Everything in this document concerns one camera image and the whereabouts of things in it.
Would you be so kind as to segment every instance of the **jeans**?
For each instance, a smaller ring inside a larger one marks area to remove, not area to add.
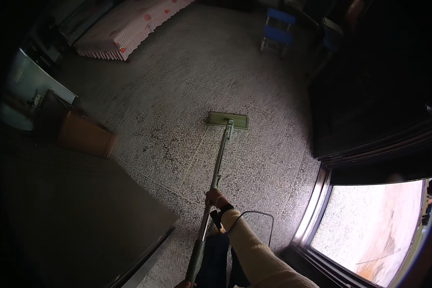
[[[206,238],[202,265],[195,278],[198,288],[226,288],[227,250],[229,237],[227,233],[209,235]],[[232,254],[232,271],[229,278],[229,288],[234,285],[248,287],[250,282],[243,273],[239,259],[234,251]]]

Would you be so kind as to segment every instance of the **strawberry print tablecloth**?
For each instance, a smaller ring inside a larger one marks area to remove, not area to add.
[[[150,32],[194,0],[125,0],[104,15],[75,44],[77,53],[127,60]]]

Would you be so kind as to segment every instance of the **hand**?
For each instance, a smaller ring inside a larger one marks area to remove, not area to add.
[[[182,280],[181,283],[176,285],[174,288],[190,288],[190,282],[186,280]]]
[[[221,192],[218,189],[214,189],[214,188],[211,188],[206,193],[206,201],[218,209],[223,207],[226,204],[229,204],[229,202],[221,194]]]

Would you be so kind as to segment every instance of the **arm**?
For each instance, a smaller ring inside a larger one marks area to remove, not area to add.
[[[217,189],[208,192],[207,199],[219,208],[229,204]],[[227,231],[230,230],[228,236],[232,247],[253,287],[318,288],[311,280],[277,258],[270,248],[256,237],[243,218],[234,225],[239,216],[238,210],[230,209],[224,212],[221,222]]]

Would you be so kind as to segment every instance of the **gray grip handle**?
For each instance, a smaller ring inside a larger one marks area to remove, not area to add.
[[[190,287],[193,287],[195,277],[197,276],[197,265],[200,263],[202,256],[204,242],[202,240],[195,240],[190,257],[189,266],[187,267],[186,280],[190,282]]]

